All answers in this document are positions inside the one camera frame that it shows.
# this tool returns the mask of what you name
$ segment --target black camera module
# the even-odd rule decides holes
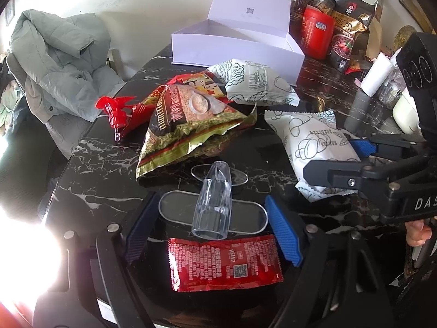
[[[431,84],[433,80],[433,73],[431,71],[430,65],[428,64],[428,61],[422,55],[419,57],[419,66],[422,70],[423,77],[429,84]]]
[[[402,73],[404,75],[405,83],[407,84],[408,87],[411,87],[412,86],[412,80],[411,80],[411,76],[410,76],[409,72],[407,71],[407,69],[404,69],[402,71]]]
[[[411,78],[413,79],[414,83],[416,84],[416,86],[421,89],[423,86],[423,82],[422,82],[422,76],[420,75],[420,71],[416,65],[415,62],[413,62],[412,60],[408,63],[408,66],[410,68],[411,71]]]

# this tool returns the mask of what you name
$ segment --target red plastic container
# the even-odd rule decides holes
[[[301,48],[305,55],[325,59],[334,33],[335,19],[307,6],[303,14]]]

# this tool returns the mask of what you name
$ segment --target white box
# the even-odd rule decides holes
[[[172,34],[173,63],[252,61],[268,65],[296,85],[305,56],[288,34],[290,1],[213,0],[206,21]]]

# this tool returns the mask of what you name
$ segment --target white packet with line drawings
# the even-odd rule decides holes
[[[208,70],[226,84],[229,100],[258,106],[299,104],[294,88],[267,65],[232,59]]]
[[[348,195],[354,190],[310,186],[303,168],[310,160],[360,161],[346,136],[336,128],[332,110],[313,113],[265,111],[266,122],[281,138],[299,182],[296,188],[314,202],[334,195]]]

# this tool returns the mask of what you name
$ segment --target black food pouch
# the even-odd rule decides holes
[[[366,54],[374,6],[363,0],[338,0],[331,16],[335,19],[335,29],[328,59],[335,69],[344,73],[352,56]]]

